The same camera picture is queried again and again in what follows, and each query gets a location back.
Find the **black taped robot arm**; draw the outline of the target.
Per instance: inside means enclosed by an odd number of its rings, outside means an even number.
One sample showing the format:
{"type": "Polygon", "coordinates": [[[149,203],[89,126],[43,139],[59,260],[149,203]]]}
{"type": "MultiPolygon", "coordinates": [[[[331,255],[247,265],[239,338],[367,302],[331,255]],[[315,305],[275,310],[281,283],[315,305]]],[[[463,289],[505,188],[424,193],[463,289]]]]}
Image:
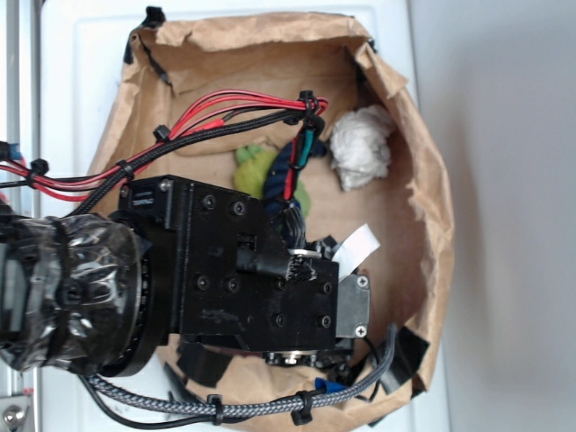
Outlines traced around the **black taped robot arm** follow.
{"type": "Polygon", "coordinates": [[[109,216],[27,218],[1,208],[1,355],[16,370],[130,376],[179,336],[200,347],[323,367],[368,324],[366,277],[331,241],[290,243],[257,199],[173,175],[124,186],[109,216]]]}

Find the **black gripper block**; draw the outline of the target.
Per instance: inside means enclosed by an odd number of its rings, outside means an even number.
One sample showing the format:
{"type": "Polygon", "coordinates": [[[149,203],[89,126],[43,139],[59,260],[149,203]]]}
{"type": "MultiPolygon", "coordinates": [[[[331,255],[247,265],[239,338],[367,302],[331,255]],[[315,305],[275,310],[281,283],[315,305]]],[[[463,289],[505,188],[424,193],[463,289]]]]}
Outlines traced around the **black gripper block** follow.
{"type": "Polygon", "coordinates": [[[288,245],[250,195],[151,177],[121,189],[117,219],[143,246],[138,358],[176,334],[271,365],[325,368],[348,360],[365,333],[366,277],[339,276],[331,237],[288,245]]]}

